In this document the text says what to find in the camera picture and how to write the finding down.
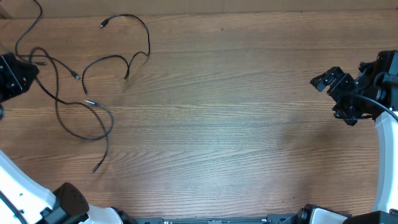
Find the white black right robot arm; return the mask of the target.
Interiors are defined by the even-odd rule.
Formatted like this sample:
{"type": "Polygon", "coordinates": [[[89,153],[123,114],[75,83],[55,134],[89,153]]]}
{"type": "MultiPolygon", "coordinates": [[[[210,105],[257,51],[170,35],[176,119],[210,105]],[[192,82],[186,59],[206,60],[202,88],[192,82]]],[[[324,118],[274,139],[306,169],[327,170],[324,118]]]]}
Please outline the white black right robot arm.
{"type": "Polygon", "coordinates": [[[372,119],[379,143],[378,181],[371,212],[343,215],[307,204],[291,223],[397,223],[397,51],[378,53],[373,62],[361,62],[360,74],[353,78],[340,67],[331,67],[311,79],[318,91],[333,98],[334,117],[354,126],[372,119]]]}

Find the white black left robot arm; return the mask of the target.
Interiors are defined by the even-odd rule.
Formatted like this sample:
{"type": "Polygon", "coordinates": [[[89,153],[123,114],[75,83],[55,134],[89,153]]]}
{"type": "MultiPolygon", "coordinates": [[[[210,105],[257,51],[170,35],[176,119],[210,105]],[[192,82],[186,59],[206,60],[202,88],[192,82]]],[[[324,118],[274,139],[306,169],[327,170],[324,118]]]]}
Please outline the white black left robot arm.
{"type": "MultiPolygon", "coordinates": [[[[1,55],[1,102],[27,92],[39,73],[12,53],[1,55]]],[[[1,223],[134,223],[124,211],[88,204],[65,182],[55,191],[39,185],[1,153],[1,223]]]]}

